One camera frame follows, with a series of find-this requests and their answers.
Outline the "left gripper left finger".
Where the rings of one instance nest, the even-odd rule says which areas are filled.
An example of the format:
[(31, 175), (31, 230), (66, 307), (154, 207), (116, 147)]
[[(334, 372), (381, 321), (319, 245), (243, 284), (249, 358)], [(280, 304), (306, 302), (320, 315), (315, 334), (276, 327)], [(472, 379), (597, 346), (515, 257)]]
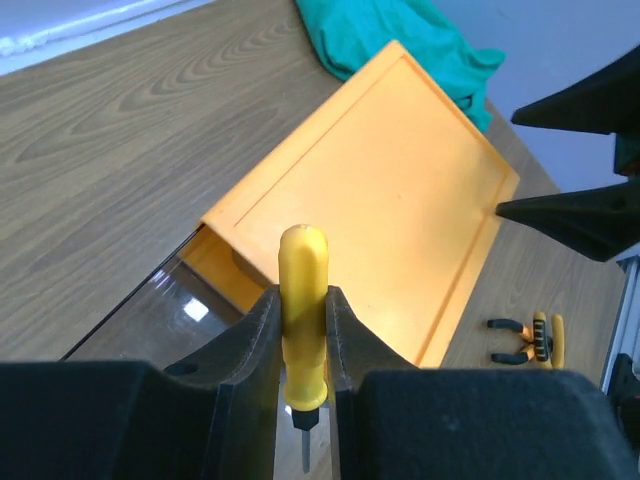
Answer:
[(5, 363), (5, 479), (269, 479), (280, 297), (157, 369), (142, 361)]

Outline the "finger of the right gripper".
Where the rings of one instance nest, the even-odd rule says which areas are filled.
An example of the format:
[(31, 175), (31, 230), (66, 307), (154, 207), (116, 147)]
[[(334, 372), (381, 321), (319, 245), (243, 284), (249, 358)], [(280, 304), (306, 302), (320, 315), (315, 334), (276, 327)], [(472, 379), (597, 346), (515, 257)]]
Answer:
[(639, 123), (639, 49), (577, 83), (516, 110), (511, 122), (535, 128), (622, 133)]
[(598, 262), (639, 243), (637, 182), (502, 202), (495, 213)]

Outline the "small yellow screwdriver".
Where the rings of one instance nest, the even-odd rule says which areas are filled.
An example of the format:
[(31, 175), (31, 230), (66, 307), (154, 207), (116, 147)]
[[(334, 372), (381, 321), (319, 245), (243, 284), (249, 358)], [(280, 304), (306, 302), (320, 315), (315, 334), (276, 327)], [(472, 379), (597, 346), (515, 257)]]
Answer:
[(311, 430), (328, 396), (325, 380), (328, 241), (310, 225), (287, 229), (278, 253), (282, 353), (286, 370), (283, 396), (293, 426), (301, 432), (302, 470), (310, 471)]

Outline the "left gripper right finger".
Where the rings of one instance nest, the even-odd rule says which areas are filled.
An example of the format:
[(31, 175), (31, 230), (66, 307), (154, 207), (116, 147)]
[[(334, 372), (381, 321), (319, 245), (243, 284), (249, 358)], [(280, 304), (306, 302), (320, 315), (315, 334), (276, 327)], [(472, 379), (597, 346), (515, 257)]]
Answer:
[(419, 369), (326, 300), (338, 479), (612, 479), (616, 425), (568, 371)]

